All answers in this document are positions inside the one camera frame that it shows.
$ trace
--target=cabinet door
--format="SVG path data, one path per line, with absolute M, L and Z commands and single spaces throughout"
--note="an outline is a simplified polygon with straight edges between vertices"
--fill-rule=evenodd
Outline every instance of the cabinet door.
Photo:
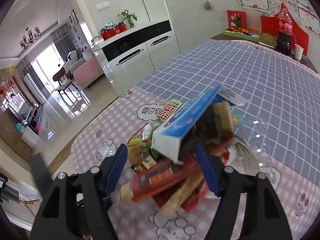
M 177 56 L 171 31 L 146 41 L 146 45 L 155 69 Z
M 109 63 L 113 74 L 108 79 L 118 95 L 124 94 L 154 71 L 145 43 L 128 50 Z

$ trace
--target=sliding glass door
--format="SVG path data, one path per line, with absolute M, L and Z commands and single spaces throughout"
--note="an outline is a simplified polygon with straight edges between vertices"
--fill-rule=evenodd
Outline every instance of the sliding glass door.
M 37 58 L 32 62 L 33 69 L 38 74 L 39 78 L 52 93 L 58 86 L 58 82 L 54 82 L 52 77 L 57 73 L 64 65 L 64 61 L 61 58 L 55 44 L 51 44 L 47 47 Z

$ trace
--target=chandelier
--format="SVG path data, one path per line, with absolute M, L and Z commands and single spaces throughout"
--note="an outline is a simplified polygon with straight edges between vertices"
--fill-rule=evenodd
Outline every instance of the chandelier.
M 32 33 L 32 30 L 29 30 L 29 27 L 26 28 L 26 31 L 28 32 L 28 37 L 23 36 L 22 41 L 20 41 L 20 46 L 23 49 L 29 48 L 36 40 L 39 39 L 41 32 L 38 27 L 35 27 L 35 33 Z

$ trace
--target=silver bolt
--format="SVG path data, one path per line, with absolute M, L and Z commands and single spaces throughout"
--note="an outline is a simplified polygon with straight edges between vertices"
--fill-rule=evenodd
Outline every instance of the silver bolt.
M 227 172 L 227 173 L 232 173 L 232 172 L 233 172 L 233 168 L 230 167 L 230 166 L 226 166 L 226 167 L 224 168 L 224 171 Z
M 66 177 L 66 174 L 64 172 L 60 172 L 58 174 L 58 179 L 64 179 Z
M 260 179 L 265 179 L 267 176 L 266 176 L 263 172 L 259 172 L 259 173 L 258 173 L 258 177 L 259 177 Z
M 100 171 L 99 167 L 92 167 L 90 169 L 91 173 L 98 173 Z

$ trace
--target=white cup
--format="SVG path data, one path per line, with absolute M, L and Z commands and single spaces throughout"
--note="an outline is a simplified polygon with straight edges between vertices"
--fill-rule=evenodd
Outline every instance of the white cup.
M 295 58 L 297 59 L 297 60 L 301 60 L 301 58 L 302 58 L 302 53 L 303 53 L 303 47 L 301 47 L 301 46 L 299 46 L 298 44 L 295 44 Z

